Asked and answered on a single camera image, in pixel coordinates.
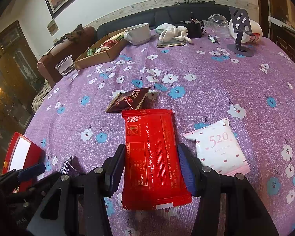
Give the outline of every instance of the silver screw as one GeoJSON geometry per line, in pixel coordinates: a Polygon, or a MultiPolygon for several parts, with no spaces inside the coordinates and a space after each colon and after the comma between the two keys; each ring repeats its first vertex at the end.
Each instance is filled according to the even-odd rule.
{"type": "Polygon", "coordinates": [[[203,167],[202,167],[202,170],[203,170],[204,172],[210,172],[210,171],[211,171],[211,168],[208,167],[208,166],[203,166],[203,167]]]}
{"type": "Polygon", "coordinates": [[[241,174],[241,173],[237,173],[237,174],[236,174],[236,177],[237,177],[237,179],[239,179],[239,180],[243,180],[243,179],[245,178],[245,176],[244,176],[243,174],[241,174]]]}
{"type": "Polygon", "coordinates": [[[102,173],[103,171],[104,171],[104,170],[103,170],[102,167],[97,167],[97,168],[94,169],[94,172],[95,172],[96,174],[100,174],[100,173],[102,173]]]}
{"type": "Polygon", "coordinates": [[[68,176],[67,174],[65,174],[65,175],[62,175],[62,176],[60,177],[60,179],[61,179],[61,181],[66,181],[66,180],[69,179],[69,176],[68,176]]]}

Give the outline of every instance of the pink and white package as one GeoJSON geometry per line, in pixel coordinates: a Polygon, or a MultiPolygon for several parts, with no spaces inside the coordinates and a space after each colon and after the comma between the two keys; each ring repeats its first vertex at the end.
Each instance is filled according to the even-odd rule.
{"type": "Polygon", "coordinates": [[[196,141],[197,157],[203,166],[209,166],[226,176],[250,172],[246,158],[230,128],[228,118],[186,133],[184,137],[196,141]]]}

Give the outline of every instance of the red wrapper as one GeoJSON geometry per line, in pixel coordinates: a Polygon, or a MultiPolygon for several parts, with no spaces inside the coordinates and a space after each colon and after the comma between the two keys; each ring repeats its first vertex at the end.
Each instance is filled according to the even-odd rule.
{"type": "Polygon", "coordinates": [[[129,210],[191,202],[176,151],[172,110],[123,110],[127,154],[122,204],[129,210]]]}

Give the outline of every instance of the purple tablecloth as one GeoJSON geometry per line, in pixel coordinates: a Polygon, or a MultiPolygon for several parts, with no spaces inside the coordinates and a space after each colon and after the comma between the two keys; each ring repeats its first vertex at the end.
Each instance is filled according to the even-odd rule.
{"type": "MultiPolygon", "coordinates": [[[[46,151],[45,176],[71,154],[83,172],[112,156],[125,141],[121,114],[104,112],[113,94],[152,86],[147,106],[174,111],[176,136],[194,154],[195,143],[183,134],[229,117],[251,168],[249,182],[279,234],[290,233],[295,227],[294,62],[266,38],[250,45],[254,57],[244,57],[227,50],[234,42],[230,38],[217,45],[205,36],[194,39],[194,45],[159,49],[152,34],[147,44],[126,46],[115,62],[56,84],[25,134],[46,151]]],[[[115,195],[105,199],[113,235],[191,233],[199,198],[168,210],[124,211],[122,189],[123,178],[115,195]]]]}

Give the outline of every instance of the white plastic bottle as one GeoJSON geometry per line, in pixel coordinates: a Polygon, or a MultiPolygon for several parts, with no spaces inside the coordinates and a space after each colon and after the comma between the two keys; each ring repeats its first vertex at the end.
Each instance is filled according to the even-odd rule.
{"type": "MultiPolygon", "coordinates": [[[[242,43],[245,43],[245,42],[258,43],[261,40],[261,37],[262,37],[261,26],[253,20],[250,20],[250,25],[251,25],[251,32],[254,34],[254,36],[250,36],[244,33],[242,36],[242,43]]],[[[230,30],[230,35],[233,37],[233,39],[236,40],[237,34],[234,32],[233,23],[231,20],[229,22],[229,30],[230,30]]]]}

